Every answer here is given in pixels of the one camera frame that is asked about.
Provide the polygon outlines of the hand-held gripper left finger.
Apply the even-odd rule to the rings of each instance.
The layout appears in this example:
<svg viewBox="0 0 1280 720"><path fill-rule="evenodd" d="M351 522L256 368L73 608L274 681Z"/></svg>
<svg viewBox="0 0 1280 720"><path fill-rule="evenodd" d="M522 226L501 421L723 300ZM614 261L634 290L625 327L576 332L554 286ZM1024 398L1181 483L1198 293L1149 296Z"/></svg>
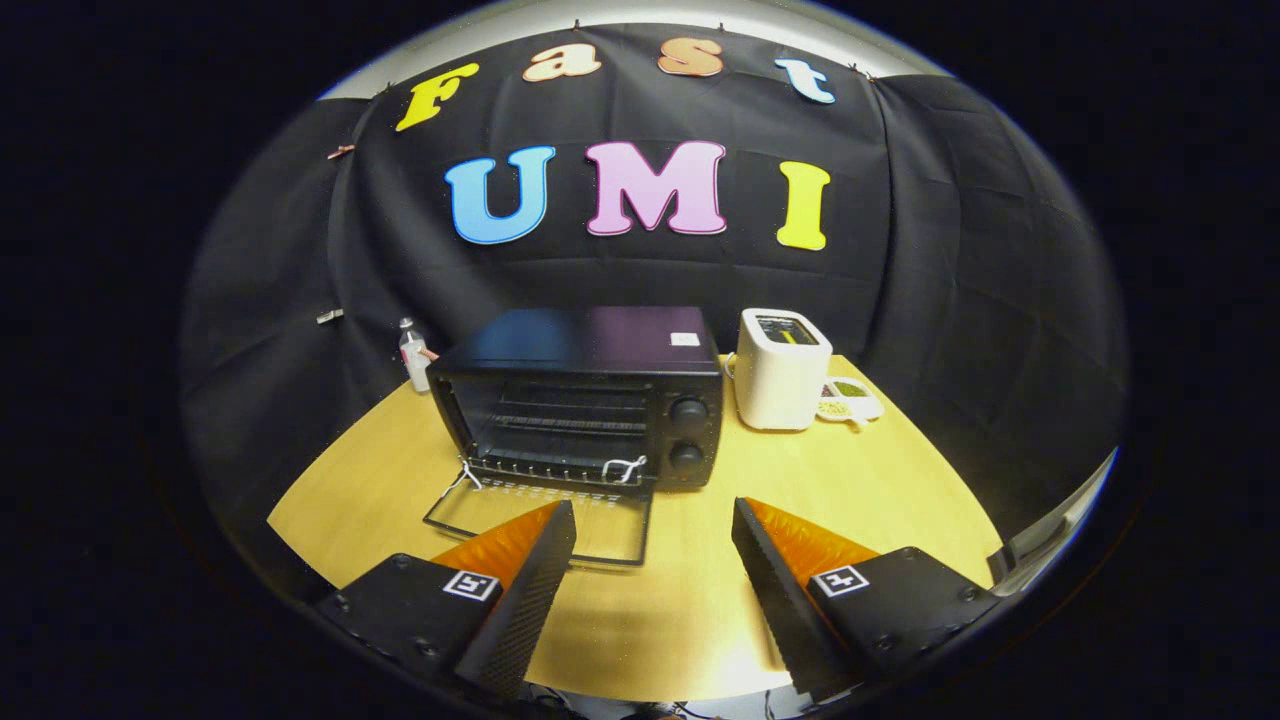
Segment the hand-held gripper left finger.
<svg viewBox="0 0 1280 720"><path fill-rule="evenodd" d="M433 559L393 553L317 614L416 682L515 700L576 537L573 505L544 503Z"/></svg>

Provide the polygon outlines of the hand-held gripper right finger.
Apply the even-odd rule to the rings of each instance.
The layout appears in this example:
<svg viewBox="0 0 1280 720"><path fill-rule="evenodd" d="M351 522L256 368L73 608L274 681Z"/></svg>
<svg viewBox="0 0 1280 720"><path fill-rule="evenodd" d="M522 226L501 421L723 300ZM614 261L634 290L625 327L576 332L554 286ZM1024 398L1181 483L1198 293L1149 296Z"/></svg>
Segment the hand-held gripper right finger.
<svg viewBox="0 0 1280 720"><path fill-rule="evenodd" d="M732 542L797 692L829 700L910 673L1001 598L914 546L881 553L756 498Z"/></svg>

